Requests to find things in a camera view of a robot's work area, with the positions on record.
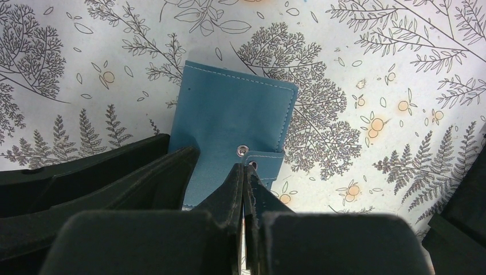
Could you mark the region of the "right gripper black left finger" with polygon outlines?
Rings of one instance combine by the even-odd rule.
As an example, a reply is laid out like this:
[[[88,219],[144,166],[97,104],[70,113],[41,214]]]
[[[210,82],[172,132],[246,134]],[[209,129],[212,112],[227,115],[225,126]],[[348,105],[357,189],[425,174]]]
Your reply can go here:
[[[70,217],[41,274],[240,274],[244,166],[197,207]]]

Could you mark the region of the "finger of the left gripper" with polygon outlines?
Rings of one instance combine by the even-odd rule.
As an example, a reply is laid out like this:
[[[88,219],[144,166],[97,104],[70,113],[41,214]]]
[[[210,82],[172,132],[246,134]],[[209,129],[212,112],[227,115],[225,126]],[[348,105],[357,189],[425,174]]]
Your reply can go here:
[[[64,223],[87,210],[179,210],[199,151],[185,147],[77,199],[1,217],[1,273],[36,274]]]
[[[47,210],[93,193],[167,154],[170,136],[150,138],[66,163],[1,172],[1,217]]]

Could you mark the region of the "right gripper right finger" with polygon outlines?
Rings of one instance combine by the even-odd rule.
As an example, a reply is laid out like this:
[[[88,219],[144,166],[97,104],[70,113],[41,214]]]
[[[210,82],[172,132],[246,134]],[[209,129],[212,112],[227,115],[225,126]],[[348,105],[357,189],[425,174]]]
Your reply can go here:
[[[252,274],[429,274],[409,225],[388,214],[296,213],[245,167],[246,264]]]

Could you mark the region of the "blue leather card holder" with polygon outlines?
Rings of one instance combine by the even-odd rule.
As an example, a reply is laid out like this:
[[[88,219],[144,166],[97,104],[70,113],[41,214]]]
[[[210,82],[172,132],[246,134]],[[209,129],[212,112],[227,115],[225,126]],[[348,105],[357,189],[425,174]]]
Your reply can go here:
[[[291,82],[186,61],[168,146],[200,152],[184,208],[219,188],[236,163],[253,165],[263,185],[272,186],[298,92]]]

